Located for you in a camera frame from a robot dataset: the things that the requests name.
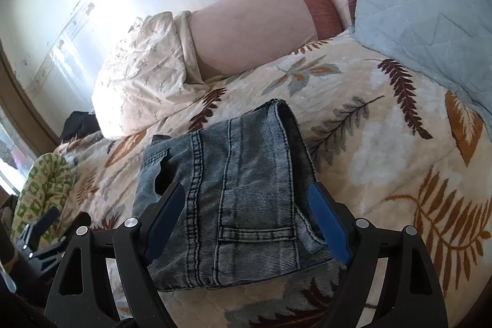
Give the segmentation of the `grey denim jeans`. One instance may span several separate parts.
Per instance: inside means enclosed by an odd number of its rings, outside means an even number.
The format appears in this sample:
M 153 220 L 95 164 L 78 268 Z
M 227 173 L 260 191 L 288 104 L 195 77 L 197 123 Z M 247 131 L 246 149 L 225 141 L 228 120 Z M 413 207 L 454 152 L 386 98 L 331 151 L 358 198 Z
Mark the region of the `grey denim jeans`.
M 177 181 L 184 209 L 149 266 L 161 291 L 230 287 L 318 267 L 332 256 L 308 204 L 316 175 L 294 113 L 273 99 L 143 153 L 133 215 Z

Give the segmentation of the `green patterned rolled quilt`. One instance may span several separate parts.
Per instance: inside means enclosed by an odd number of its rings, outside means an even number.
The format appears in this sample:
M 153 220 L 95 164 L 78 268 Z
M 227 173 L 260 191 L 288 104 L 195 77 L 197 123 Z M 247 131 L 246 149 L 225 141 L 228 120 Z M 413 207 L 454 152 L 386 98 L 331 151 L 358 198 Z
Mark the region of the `green patterned rolled quilt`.
M 52 207 L 62 212 L 74 177 L 73 165 L 56 153 L 44 154 L 33 163 L 14 211 L 12 242 L 20 238 L 27 224 L 38 221 Z

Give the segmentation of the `black garment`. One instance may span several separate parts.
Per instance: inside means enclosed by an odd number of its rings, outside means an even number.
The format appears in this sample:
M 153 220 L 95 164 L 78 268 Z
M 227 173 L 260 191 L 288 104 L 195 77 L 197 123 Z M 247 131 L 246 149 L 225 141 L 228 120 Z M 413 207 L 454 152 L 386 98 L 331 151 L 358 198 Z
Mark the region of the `black garment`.
M 99 130 L 100 126 L 94 113 L 72 112 L 63 125 L 60 141 L 81 139 Z

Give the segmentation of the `leaf pattern bed blanket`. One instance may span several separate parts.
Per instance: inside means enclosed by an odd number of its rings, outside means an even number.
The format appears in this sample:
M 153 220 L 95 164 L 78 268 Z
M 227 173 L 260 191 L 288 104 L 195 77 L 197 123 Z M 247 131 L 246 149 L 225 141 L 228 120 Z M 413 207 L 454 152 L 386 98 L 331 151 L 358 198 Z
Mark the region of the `leaf pattern bed blanket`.
M 129 217 L 143 151 L 240 116 L 272 98 L 300 124 L 320 181 L 376 226 L 417 228 L 460 325 L 491 292 L 491 142 L 481 118 L 450 91 L 362 47 L 349 33 L 216 81 L 178 113 L 119 141 L 94 133 L 59 147 L 74 187 L 61 216 L 85 211 L 96 231 Z

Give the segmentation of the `cream floral pillow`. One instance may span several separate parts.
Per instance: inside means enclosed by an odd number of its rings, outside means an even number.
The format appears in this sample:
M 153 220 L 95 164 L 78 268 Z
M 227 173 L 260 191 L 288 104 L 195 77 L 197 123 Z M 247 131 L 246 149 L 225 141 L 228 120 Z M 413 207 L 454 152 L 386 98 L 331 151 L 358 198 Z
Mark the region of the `cream floral pillow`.
M 137 18 L 103 62 L 92 104 L 103 136 L 121 139 L 183 110 L 208 91 L 188 23 L 191 13 Z

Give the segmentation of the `pink cylindrical bolster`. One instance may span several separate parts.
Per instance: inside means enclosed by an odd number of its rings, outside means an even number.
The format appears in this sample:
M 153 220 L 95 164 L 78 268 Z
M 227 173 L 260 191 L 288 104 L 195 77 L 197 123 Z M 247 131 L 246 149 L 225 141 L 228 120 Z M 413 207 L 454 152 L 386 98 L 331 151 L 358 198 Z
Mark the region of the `pink cylindrical bolster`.
M 221 0 L 188 18 L 202 78 L 232 76 L 343 31 L 330 0 Z

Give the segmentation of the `light blue quilted pillow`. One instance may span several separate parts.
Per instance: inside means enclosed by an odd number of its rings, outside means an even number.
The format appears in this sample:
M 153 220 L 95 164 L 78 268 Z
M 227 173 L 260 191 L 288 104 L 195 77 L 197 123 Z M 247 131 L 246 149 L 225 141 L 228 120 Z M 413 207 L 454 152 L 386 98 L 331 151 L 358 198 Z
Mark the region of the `light blue quilted pillow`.
M 491 127 L 491 0 L 358 0 L 353 35 L 449 89 Z

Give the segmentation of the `brown wooden window frame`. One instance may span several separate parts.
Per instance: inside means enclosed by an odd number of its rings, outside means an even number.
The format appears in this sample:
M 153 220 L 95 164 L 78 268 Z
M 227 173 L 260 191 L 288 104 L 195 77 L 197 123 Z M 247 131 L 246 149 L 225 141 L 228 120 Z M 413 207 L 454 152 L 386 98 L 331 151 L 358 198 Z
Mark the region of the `brown wooden window frame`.
M 22 89 L 3 47 L 0 73 L 1 107 L 5 110 L 8 120 L 36 155 L 54 151 L 59 145 L 58 137 Z

